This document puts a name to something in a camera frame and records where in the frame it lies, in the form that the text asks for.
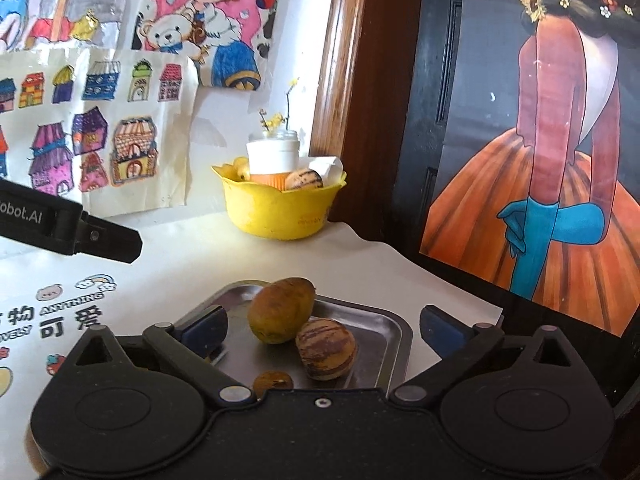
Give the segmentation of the green-brown passion fruit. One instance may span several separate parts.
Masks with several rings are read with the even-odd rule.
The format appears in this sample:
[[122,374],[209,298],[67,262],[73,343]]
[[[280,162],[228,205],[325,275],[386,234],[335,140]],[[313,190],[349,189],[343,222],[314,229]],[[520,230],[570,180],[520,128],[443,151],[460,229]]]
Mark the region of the green-brown passion fruit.
[[284,278],[264,287],[250,303],[247,322],[264,344],[284,344],[308,322],[316,288],[306,278]]

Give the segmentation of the striped pepino melon back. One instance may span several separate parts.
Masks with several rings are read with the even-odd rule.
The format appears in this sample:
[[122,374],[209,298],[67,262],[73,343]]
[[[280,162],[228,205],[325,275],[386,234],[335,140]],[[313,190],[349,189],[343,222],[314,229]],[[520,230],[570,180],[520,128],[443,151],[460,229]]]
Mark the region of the striped pepino melon back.
[[318,382],[345,376],[358,352],[354,334],[330,318],[307,322],[296,335],[295,345],[307,375]]

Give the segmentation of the white printed table cloth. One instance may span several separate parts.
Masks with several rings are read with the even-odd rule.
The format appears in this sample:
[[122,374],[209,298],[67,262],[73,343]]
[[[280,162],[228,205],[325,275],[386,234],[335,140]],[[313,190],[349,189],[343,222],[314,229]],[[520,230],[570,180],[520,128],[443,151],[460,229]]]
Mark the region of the white printed table cloth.
[[[141,334],[155,322],[175,322],[215,292],[234,282],[300,276],[318,294],[389,310],[411,326],[414,338],[407,377],[438,360],[420,338],[420,311],[434,304],[465,324],[496,322],[501,309],[477,298],[404,258],[390,246],[368,242],[345,223],[329,223],[315,236],[297,242],[265,240],[239,231],[226,214],[209,214],[141,229],[142,255],[131,266],[85,255],[63,257],[10,242],[2,248],[23,253],[1,259],[1,333],[10,330],[10,311],[41,307],[36,292],[60,284],[58,299],[80,296],[78,281],[93,274],[114,278],[116,290],[96,303],[100,320],[117,335]],[[62,313],[63,335],[41,338],[39,311],[15,326],[32,329],[2,342],[9,356],[1,367],[12,384],[1,396],[1,479],[37,479],[43,466],[27,444],[35,402],[49,382],[47,357],[66,356],[78,341],[73,309]]]

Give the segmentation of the metal baking tray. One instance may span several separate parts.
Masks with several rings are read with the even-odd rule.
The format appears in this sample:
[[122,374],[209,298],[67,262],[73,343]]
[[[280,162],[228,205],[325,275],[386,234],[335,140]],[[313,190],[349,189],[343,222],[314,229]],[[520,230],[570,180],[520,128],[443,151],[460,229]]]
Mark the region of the metal baking tray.
[[226,286],[178,319],[175,337],[213,367],[247,387],[262,374],[291,377],[297,389],[379,388],[405,378],[410,326],[392,312],[323,297],[291,340],[266,344],[247,315],[266,282]]

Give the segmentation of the small brown longan back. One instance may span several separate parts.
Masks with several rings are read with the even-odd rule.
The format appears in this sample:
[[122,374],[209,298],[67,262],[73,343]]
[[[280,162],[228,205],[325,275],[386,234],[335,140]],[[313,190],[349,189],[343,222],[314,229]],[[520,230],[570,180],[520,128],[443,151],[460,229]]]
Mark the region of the small brown longan back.
[[253,390],[258,399],[261,399],[268,390],[285,389],[294,387],[293,378],[282,370],[267,370],[259,374],[253,382]]

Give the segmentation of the houses drawing paper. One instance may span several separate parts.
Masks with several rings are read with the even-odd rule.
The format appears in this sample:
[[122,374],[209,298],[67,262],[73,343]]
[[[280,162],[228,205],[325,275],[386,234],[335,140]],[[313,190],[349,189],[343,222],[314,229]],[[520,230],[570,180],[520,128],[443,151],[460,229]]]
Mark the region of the houses drawing paper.
[[1,177],[105,218],[181,206],[196,90],[171,53],[2,54]]

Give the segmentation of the yellow plastic bowl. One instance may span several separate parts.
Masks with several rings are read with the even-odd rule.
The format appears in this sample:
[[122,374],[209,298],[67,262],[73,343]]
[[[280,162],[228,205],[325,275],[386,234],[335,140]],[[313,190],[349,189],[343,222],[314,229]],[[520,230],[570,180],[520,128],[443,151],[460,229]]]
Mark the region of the yellow plastic bowl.
[[224,190],[231,223],[240,231],[270,240],[301,240],[318,233],[328,220],[347,174],[332,170],[323,188],[279,191],[273,186],[243,181],[230,164],[213,166]]

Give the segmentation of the yellow fruit in bowl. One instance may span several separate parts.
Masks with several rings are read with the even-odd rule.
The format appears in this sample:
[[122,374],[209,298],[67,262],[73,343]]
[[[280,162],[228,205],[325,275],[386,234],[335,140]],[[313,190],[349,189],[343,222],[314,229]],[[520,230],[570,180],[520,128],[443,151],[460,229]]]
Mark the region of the yellow fruit in bowl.
[[237,157],[232,162],[232,166],[240,181],[250,180],[250,163],[247,157]]

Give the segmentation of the white jar with flowers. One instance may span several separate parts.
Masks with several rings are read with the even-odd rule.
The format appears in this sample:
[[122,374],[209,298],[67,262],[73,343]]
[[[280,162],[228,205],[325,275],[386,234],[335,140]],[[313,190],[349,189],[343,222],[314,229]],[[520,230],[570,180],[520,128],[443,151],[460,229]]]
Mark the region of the white jar with flowers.
[[290,81],[285,92],[286,112],[268,116],[267,111],[258,110],[260,133],[253,133],[246,144],[248,174],[252,182],[285,190],[286,178],[298,167],[299,137],[290,129],[291,92],[298,78]]

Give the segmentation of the striped melon in bowl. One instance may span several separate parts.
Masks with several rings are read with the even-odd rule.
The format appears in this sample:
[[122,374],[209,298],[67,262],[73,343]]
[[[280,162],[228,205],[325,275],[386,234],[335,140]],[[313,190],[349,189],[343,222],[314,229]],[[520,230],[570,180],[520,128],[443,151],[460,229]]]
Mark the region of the striped melon in bowl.
[[323,180],[317,171],[310,168],[296,169],[284,180],[285,191],[303,190],[304,188],[322,188]]

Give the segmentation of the boy with fan drawing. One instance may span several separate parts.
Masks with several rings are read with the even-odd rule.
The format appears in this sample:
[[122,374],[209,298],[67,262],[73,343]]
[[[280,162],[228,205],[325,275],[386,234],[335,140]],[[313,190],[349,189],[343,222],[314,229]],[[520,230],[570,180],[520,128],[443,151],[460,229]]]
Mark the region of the boy with fan drawing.
[[128,0],[1,0],[1,51],[118,45]]

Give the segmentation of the white paper in bowl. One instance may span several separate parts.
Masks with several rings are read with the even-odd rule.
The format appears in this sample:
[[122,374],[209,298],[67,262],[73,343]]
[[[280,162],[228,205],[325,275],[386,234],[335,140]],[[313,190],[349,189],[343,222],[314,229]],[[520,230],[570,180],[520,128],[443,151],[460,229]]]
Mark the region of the white paper in bowl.
[[340,182],[344,172],[341,159],[335,156],[311,157],[308,162],[308,168],[314,170],[321,177],[325,188]]

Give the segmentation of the woman orange dress poster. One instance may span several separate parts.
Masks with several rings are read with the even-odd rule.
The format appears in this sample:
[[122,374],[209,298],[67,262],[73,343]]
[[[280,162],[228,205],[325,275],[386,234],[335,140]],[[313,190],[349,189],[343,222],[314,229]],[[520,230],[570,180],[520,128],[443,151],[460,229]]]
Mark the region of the woman orange dress poster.
[[421,250],[618,335],[639,304],[639,205],[618,177],[639,0],[520,3],[515,124],[436,197]]

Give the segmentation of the girl with bear drawing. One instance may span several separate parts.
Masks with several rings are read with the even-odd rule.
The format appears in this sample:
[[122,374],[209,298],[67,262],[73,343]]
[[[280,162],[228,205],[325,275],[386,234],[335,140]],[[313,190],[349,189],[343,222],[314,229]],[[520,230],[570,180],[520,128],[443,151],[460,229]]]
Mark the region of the girl with bear drawing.
[[279,0],[141,0],[134,50],[190,58],[204,87],[262,84]]

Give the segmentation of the brown wooden door frame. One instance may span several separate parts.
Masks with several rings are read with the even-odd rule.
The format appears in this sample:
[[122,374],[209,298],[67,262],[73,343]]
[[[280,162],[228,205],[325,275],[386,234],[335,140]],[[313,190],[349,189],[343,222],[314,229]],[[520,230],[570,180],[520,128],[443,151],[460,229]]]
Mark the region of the brown wooden door frame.
[[408,110],[421,0],[331,0],[310,152],[347,172],[330,218],[382,240]]

